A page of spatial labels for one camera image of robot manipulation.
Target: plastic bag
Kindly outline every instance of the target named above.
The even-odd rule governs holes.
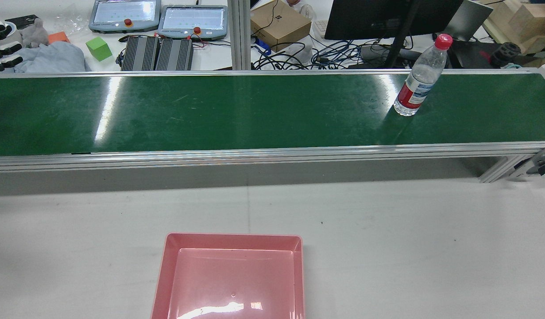
[[[54,32],[64,31],[67,36],[72,35],[89,24],[89,19],[83,16],[75,4],[60,12],[54,20]]]

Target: bottle label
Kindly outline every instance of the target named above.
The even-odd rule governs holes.
[[[418,109],[434,84],[422,83],[409,74],[406,83],[398,93],[398,101],[409,109]]]

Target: green cube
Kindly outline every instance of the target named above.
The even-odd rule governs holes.
[[[92,56],[94,56],[98,61],[103,61],[113,55],[113,53],[111,53],[111,49],[109,49],[108,44],[105,42],[104,39],[101,39],[100,37],[89,40],[85,44],[88,46],[88,49],[92,53]]]

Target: laptop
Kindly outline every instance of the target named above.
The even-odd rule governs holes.
[[[491,12],[492,8],[464,0],[444,32],[454,39],[469,41]]]

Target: pink tray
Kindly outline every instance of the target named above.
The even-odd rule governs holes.
[[[302,238],[166,238],[152,319],[304,319]]]

